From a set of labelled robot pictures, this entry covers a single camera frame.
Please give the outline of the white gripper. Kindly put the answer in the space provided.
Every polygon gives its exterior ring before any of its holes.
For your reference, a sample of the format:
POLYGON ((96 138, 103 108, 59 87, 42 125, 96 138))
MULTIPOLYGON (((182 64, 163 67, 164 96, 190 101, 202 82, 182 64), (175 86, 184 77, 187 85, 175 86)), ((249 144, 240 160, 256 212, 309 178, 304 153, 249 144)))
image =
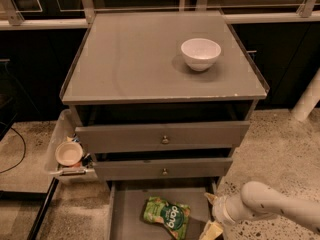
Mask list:
POLYGON ((240 222, 240 195, 217 197, 206 192, 204 196, 213 204, 212 214, 216 221, 208 221, 199 240, 216 240, 223 233, 223 226, 232 226, 240 222))

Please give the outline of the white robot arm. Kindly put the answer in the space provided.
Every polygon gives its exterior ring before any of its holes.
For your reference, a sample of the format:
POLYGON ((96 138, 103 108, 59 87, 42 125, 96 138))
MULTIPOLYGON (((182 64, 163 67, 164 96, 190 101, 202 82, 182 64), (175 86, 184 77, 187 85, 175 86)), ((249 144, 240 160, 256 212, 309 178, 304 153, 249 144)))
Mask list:
POLYGON ((216 240, 319 240, 319 82, 291 110, 253 113, 214 201, 216 240))

